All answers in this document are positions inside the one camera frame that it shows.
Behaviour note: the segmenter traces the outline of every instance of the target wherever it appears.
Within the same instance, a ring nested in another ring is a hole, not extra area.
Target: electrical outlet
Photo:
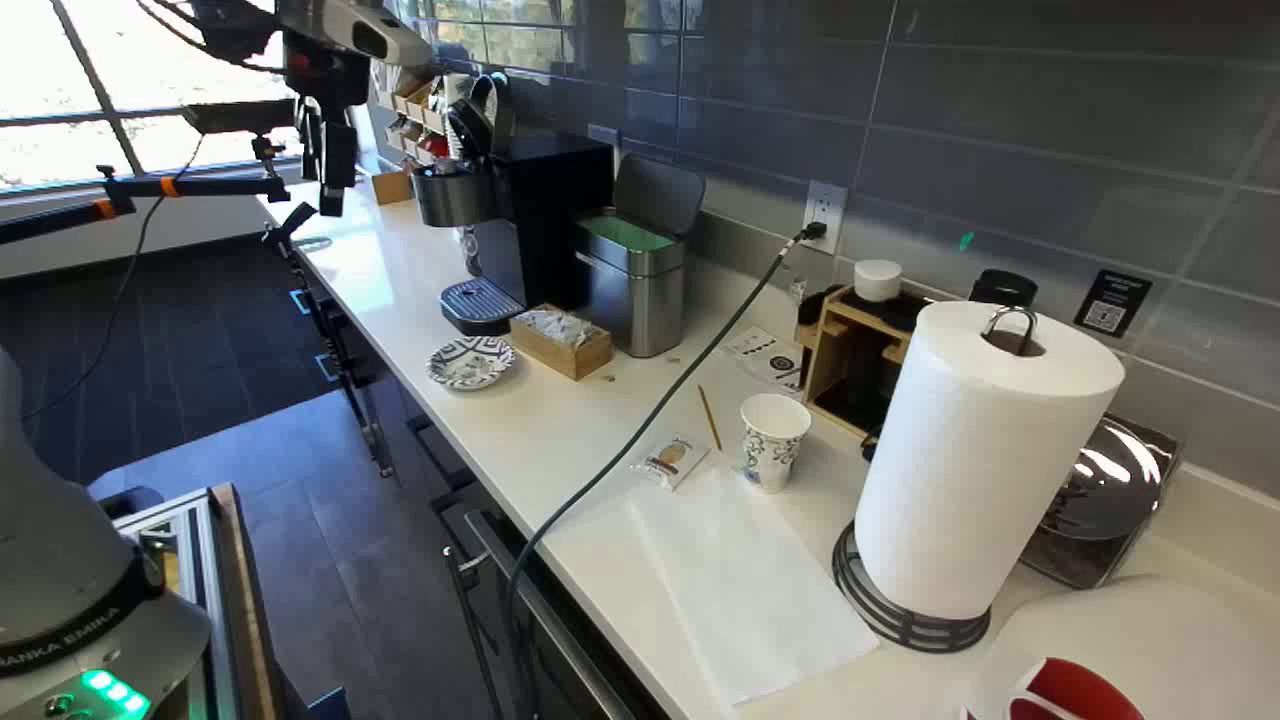
[[[806,221],[802,223],[830,223],[817,249],[837,252],[841,221],[846,221],[848,189],[808,180]]]
[[[620,150],[626,132],[620,127],[609,127],[609,123],[589,123],[589,135],[596,145],[609,145],[609,150]]]

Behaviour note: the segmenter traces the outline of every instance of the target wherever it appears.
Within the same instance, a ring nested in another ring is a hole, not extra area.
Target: plate
[[[464,337],[432,355],[435,386],[453,393],[479,393],[501,386],[517,370],[517,351],[505,337]]]

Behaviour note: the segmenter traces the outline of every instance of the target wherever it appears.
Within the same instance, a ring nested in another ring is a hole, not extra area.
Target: black cable
[[[140,13],[150,13],[161,27],[170,27],[170,37],[178,37],[182,43],[213,55],[204,43],[197,43],[192,37],[183,37],[182,27],[173,27],[161,13],[154,13],[145,0],[137,0]],[[246,62],[231,62],[231,55],[213,55],[213,62],[226,62],[231,67],[248,67],[248,72],[265,72],[265,76],[283,76],[283,67],[274,67],[274,65],[246,65]]]
[[[731,326],[757,305],[757,298],[764,293],[764,286],[778,276],[778,268],[789,261],[789,252],[802,245],[802,242],[817,242],[826,235],[830,229],[826,223],[806,223],[778,258],[771,265],[764,268],[764,276],[757,282],[757,287],[748,293],[748,299],[723,321],[723,328],[709,340],[709,348],[676,377],[676,386],[653,404],[653,414],[640,421],[640,428],[626,439],[620,451],[614,451],[614,462],[584,485],[578,490],[531,538],[529,545],[519,548],[517,555],[517,570],[511,570],[511,592],[519,592],[519,577],[524,577],[524,563],[531,561],[531,548],[562,523],[562,515],[579,504],[635,444],[640,436],[653,428],[653,421],[674,404],[674,395],[686,388],[686,379],[719,348],[719,340],[731,333]]]
[[[183,159],[183,168],[182,168],[178,177],[183,177],[183,171],[197,165],[199,150],[204,150],[204,135],[197,135],[192,157]],[[110,328],[106,328],[106,340],[98,343],[92,359],[79,370],[79,377],[76,377],[67,388],[53,393],[53,395],[47,395],[42,407],[32,407],[23,421],[42,421],[53,404],[65,404],[65,400],[67,400],[73,393],[79,393],[79,388],[92,379],[92,374],[110,359],[110,348],[112,348],[112,340],[117,340],[117,326],[121,326],[121,315],[124,315],[124,298],[132,293],[137,265],[140,265],[140,258],[145,258],[145,249],[150,249],[154,216],[161,214],[166,202],[170,202],[170,197],[156,197],[156,203],[145,214],[145,221],[140,221],[140,229],[137,229],[132,258],[130,258],[130,265],[124,265],[124,272],[121,272],[121,282],[117,282],[117,287],[112,287]]]

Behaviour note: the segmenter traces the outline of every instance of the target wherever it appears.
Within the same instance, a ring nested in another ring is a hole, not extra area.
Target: coffee maker
[[[472,229],[472,282],[447,286],[441,311],[469,337],[495,337],[531,305],[589,299],[578,221],[614,203],[614,150],[562,132],[511,135],[491,157],[422,168],[417,197],[430,223]]]

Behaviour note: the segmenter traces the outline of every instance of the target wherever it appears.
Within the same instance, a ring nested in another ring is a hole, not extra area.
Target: white cup
[[[742,421],[748,424],[745,476],[759,490],[784,490],[811,424],[808,407],[793,395],[759,393],[742,404]]]
[[[890,305],[904,287],[904,268],[898,261],[858,261],[853,293],[869,305]]]

